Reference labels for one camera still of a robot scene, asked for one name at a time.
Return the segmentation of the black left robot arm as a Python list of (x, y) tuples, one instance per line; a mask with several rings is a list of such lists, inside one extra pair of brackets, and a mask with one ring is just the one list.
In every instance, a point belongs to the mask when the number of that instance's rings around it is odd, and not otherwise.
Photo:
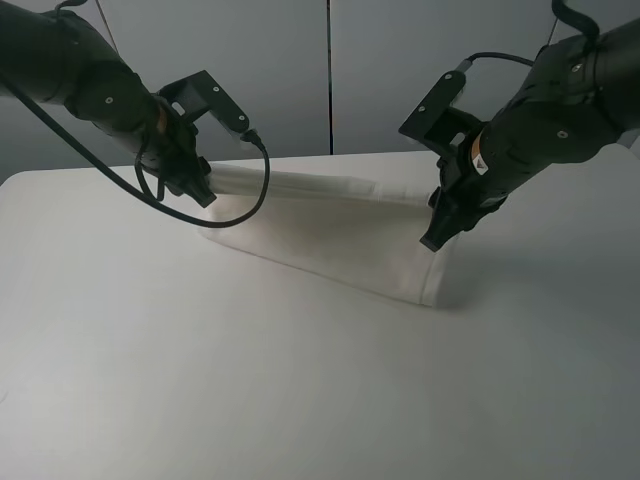
[(1, 77), (2, 95), (15, 86), (34, 102), (62, 105), (114, 137), (172, 194), (186, 194), (202, 207), (214, 201), (194, 127), (75, 13), (36, 13), (2, 2)]

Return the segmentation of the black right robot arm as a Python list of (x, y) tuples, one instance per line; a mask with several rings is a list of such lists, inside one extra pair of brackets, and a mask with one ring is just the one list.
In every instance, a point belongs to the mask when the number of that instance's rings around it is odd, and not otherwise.
[(639, 127), (639, 23), (602, 35), (589, 52), (574, 36), (543, 49), (515, 96), (489, 121), (447, 107), (463, 139), (431, 127), (440, 184), (421, 242), (438, 251), (497, 211), (553, 164), (577, 164)]

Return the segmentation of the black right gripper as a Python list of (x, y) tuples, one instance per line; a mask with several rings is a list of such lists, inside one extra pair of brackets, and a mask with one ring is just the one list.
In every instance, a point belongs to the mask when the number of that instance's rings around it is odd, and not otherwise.
[(441, 249), (451, 238), (475, 228), (478, 222), (497, 211), (508, 197), (491, 192), (473, 163), (471, 148), (461, 147), (455, 158), (440, 162), (440, 186), (432, 194), (433, 215), (420, 243), (428, 249)]

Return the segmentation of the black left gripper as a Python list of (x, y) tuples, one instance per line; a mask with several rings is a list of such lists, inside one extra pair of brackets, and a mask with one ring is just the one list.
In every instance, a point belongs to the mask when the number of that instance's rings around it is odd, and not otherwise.
[(193, 129), (164, 107), (138, 107), (135, 113), (134, 170), (142, 192), (152, 192), (144, 176), (147, 173), (157, 179), (157, 193), (168, 189), (201, 207), (213, 203), (216, 194), (209, 184), (209, 170), (196, 153)]

